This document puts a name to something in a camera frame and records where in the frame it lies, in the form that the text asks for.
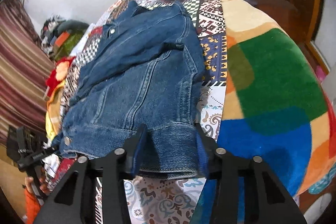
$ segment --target denim jacket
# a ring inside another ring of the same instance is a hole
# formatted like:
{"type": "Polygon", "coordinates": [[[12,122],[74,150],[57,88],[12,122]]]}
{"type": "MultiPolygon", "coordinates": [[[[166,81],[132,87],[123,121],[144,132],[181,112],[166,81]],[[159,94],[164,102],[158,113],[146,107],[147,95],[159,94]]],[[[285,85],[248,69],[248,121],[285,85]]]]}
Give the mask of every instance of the denim jacket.
{"type": "Polygon", "coordinates": [[[145,123],[140,175],[195,176],[202,153],[193,124],[204,69],[196,30],[181,3],[147,10],[131,1],[103,27],[53,144],[60,144],[63,157],[102,157],[145,123]]]}

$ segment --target human hand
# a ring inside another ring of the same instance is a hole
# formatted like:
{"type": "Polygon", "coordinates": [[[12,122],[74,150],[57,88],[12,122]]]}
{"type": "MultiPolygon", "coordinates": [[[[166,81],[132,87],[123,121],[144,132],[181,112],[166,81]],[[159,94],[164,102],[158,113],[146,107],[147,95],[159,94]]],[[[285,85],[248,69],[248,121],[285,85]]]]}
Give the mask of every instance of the human hand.
{"type": "MultiPolygon", "coordinates": [[[[50,191],[47,187],[47,183],[45,182],[45,176],[42,175],[41,178],[39,179],[41,186],[40,189],[43,193],[45,194],[50,194],[50,191]]],[[[34,182],[34,179],[32,177],[25,177],[25,185],[26,189],[29,193],[34,194],[33,188],[32,188],[32,183],[34,182]]]]}

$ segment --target curtain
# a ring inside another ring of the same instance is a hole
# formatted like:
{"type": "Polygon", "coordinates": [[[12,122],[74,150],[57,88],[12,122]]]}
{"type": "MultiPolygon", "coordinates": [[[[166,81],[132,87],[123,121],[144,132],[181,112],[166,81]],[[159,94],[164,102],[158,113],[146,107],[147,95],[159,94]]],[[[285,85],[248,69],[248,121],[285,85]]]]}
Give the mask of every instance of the curtain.
{"type": "Polygon", "coordinates": [[[54,68],[20,0],[0,2],[0,143],[9,125],[45,134],[45,80],[54,68]]]}

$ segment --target jacket sleeve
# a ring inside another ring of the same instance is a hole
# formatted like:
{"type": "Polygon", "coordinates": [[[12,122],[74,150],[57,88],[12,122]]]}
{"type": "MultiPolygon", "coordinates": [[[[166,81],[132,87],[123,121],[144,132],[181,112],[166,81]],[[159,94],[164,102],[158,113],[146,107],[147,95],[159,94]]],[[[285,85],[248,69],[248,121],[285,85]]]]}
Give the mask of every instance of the jacket sleeve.
{"type": "Polygon", "coordinates": [[[33,224],[37,213],[40,211],[40,204],[37,201],[37,198],[34,194],[31,194],[25,189],[25,196],[26,196],[26,215],[27,221],[26,224],[33,224]]]}

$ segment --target silver rivet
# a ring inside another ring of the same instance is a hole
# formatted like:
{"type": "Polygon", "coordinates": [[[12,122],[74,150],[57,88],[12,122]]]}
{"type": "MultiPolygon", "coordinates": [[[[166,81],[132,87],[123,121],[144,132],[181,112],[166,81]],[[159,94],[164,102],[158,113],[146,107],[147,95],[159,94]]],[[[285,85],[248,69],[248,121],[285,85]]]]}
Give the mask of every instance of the silver rivet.
{"type": "Polygon", "coordinates": [[[253,157],[253,160],[254,160],[255,162],[262,162],[262,161],[263,161],[262,157],[260,157],[260,156],[254,156],[254,157],[253,157]]]}
{"type": "Polygon", "coordinates": [[[71,139],[70,139],[68,136],[66,136],[66,137],[64,138],[64,142],[65,142],[66,145],[70,145],[70,143],[71,143],[71,139]]]}
{"type": "Polygon", "coordinates": [[[78,161],[80,164],[83,164],[84,162],[87,161],[87,157],[85,157],[85,156],[80,156],[80,157],[78,158],[77,161],[78,161]]]}
{"type": "Polygon", "coordinates": [[[224,155],[226,153],[226,149],[224,148],[217,148],[216,153],[220,155],[224,155]]]}
{"type": "Polygon", "coordinates": [[[123,148],[117,148],[116,150],[114,150],[114,153],[116,155],[122,155],[123,153],[125,153],[125,149],[123,149],[123,148]]]}

